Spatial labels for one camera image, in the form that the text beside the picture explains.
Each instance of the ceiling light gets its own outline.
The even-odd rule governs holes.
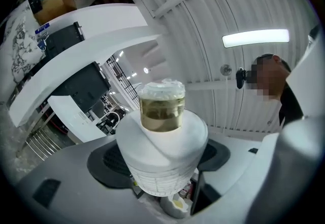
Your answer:
[[[287,43],[289,32],[286,29],[245,31],[222,37],[225,48],[254,43]]]

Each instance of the person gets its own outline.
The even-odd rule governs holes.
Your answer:
[[[303,116],[294,93],[286,83],[286,78],[290,73],[288,63],[270,53],[257,57],[251,70],[247,72],[247,83],[252,89],[257,89],[257,93],[281,102],[280,125],[283,120],[286,125]]]

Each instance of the jar lid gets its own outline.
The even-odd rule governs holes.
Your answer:
[[[146,84],[138,94],[141,99],[177,100],[185,97],[185,87],[177,80],[164,79],[160,83],[150,82]]]

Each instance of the cardboard box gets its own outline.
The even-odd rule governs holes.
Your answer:
[[[43,9],[34,14],[40,25],[43,25],[54,18],[77,10],[75,0],[43,0]]]

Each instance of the metal railing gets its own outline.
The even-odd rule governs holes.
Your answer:
[[[112,69],[116,79],[118,79],[118,81],[121,83],[121,85],[124,88],[125,92],[129,95],[129,97],[132,99],[132,101],[135,103],[135,105],[138,108],[140,108],[138,93],[133,88],[133,86],[129,82],[129,80],[126,78],[126,75],[124,74],[124,72],[121,69],[120,65],[116,62],[116,59],[114,58],[114,56],[111,56],[107,60],[107,64]]]

